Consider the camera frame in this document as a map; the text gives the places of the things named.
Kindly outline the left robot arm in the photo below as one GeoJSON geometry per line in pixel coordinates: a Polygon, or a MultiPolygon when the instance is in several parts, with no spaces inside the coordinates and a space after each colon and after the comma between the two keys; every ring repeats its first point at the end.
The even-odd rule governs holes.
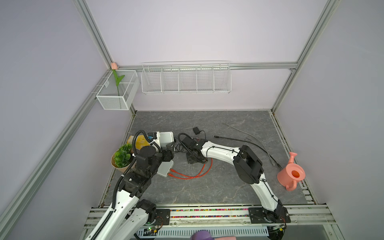
{"type": "Polygon", "coordinates": [[[88,235],[89,240],[130,240],[156,218],[156,204],[141,197],[152,178],[175,156],[173,132],[146,133],[139,130],[132,139],[131,163],[121,174],[112,203],[88,235]]]}

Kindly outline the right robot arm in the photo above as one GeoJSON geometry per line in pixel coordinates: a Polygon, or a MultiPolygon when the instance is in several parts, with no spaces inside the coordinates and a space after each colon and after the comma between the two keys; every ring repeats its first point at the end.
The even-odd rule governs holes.
{"type": "Polygon", "coordinates": [[[261,206],[249,209],[252,223],[287,224],[291,222],[288,210],[271,190],[263,164],[246,145],[227,147],[207,140],[196,141],[185,137],[181,145],[187,150],[187,159],[194,162],[216,159],[234,166],[239,178],[257,194],[261,206]]]}

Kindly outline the yellow work glove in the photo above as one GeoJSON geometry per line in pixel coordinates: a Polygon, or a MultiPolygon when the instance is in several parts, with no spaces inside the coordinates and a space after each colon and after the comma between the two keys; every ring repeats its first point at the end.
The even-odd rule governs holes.
{"type": "MultiPolygon", "coordinates": [[[[127,140],[127,144],[130,144],[132,146],[133,145],[133,138],[134,136],[129,136],[128,140],[127,140]]],[[[139,151],[141,148],[145,147],[145,146],[149,146],[149,142],[145,139],[145,137],[143,135],[139,135],[136,139],[136,143],[135,143],[135,147],[136,149],[139,151]]]]}

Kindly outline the potted green plant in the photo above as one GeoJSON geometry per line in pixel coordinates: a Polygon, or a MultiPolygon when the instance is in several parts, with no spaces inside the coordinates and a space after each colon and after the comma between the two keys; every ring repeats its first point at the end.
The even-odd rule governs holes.
{"type": "Polygon", "coordinates": [[[132,154],[133,147],[131,144],[122,145],[111,157],[112,166],[124,173],[133,160],[132,154]]]}

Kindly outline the white mesh corner basket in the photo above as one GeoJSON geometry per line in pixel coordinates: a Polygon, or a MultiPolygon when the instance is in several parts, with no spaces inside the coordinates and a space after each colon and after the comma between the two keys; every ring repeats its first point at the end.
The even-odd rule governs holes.
{"type": "Polygon", "coordinates": [[[140,81],[133,70],[112,70],[96,97],[104,110],[128,111],[140,81]]]}

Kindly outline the purple object at bottom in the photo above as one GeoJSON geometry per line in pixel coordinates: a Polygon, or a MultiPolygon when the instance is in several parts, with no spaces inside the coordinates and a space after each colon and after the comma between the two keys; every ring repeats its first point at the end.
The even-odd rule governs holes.
{"type": "Polygon", "coordinates": [[[208,231],[198,231],[194,233],[190,240],[214,240],[215,238],[208,231]]]}

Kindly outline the pink watering can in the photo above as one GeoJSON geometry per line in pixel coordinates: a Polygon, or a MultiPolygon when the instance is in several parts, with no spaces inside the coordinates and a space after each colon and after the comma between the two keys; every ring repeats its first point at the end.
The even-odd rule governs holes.
{"type": "Polygon", "coordinates": [[[286,167],[278,173],[277,179],[287,191],[291,192],[297,188],[298,182],[305,179],[306,173],[301,166],[294,163],[295,157],[298,154],[293,152],[289,152],[289,154],[289,162],[286,167]]]}

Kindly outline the artificial pink tulip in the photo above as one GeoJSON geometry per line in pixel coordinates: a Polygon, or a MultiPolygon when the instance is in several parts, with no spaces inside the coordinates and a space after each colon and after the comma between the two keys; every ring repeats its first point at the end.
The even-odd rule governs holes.
{"type": "Polygon", "coordinates": [[[120,85],[120,82],[124,79],[125,75],[119,76],[118,73],[117,73],[118,68],[119,67],[118,67],[117,63],[114,63],[114,62],[111,63],[111,69],[112,69],[112,72],[113,72],[113,75],[114,75],[114,78],[115,78],[118,96],[120,96],[119,85],[120,85]]]}

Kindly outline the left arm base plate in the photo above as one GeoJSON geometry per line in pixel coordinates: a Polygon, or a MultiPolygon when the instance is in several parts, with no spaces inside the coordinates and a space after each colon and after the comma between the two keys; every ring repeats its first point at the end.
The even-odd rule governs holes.
{"type": "Polygon", "coordinates": [[[147,226],[167,226],[170,224],[171,210],[170,209],[156,209],[155,212],[149,215],[148,221],[145,223],[147,226]]]}

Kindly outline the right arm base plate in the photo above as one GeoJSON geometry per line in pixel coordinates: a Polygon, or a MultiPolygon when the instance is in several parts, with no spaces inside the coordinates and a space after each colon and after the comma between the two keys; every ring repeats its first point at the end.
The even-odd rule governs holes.
{"type": "Polygon", "coordinates": [[[252,224],[291,223],[288,210],[280,205],[274,211],[269,211],[262,207],[249,208],[249,216],[252,224]]]}

